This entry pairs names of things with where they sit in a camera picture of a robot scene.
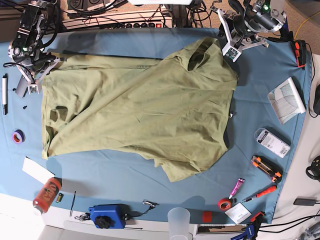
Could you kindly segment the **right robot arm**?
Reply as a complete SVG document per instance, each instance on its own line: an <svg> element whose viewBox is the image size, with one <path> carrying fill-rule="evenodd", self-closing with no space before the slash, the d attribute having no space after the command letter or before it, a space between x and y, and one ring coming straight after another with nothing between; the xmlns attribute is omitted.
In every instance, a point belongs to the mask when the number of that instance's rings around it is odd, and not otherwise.
<svg viewBox="0 0 320 240"><path fill-rule="evenodd" d="M10 62L3 67L17 67L31 93L40 92L42 81L66 58L45 52L58 34L61 9L57 0L32 0L22 12L15 39L8 47Z"/></svg>

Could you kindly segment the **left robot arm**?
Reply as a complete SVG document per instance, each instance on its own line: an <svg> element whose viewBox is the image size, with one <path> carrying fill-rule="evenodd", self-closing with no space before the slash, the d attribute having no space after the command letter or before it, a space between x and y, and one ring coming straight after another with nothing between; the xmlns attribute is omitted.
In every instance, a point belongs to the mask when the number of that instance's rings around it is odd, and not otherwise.
<svg viewBox="0 0 320 240"><path fill-rule="evenodd" d="M212 2L210 10L219 17L221 25L219 35L226 37L223 55L240 55L243 50L257 46L268 47L267 40L259 33L274 33L279 31L287 21L283 0L229 0L231 10L217 8Z"/></svg>

